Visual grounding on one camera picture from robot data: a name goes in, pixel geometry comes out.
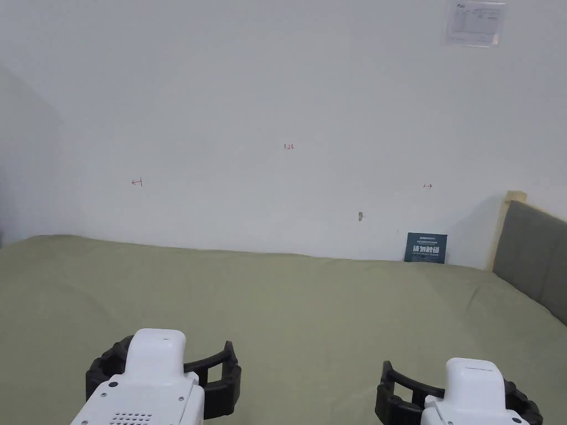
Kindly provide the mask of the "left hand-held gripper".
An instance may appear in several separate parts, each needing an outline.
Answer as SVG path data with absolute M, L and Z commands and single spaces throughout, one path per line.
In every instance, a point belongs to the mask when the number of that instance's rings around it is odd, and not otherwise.
M 185 344 L 181 331 L 169 329 L 141 329 L 116 342 L 87 370 L 86 403 L 72 423 L 203 424 L 234 414 L 241 367 L 233 342 L 183 364 Z M 210 382 L 218 365 L 221 377 Z

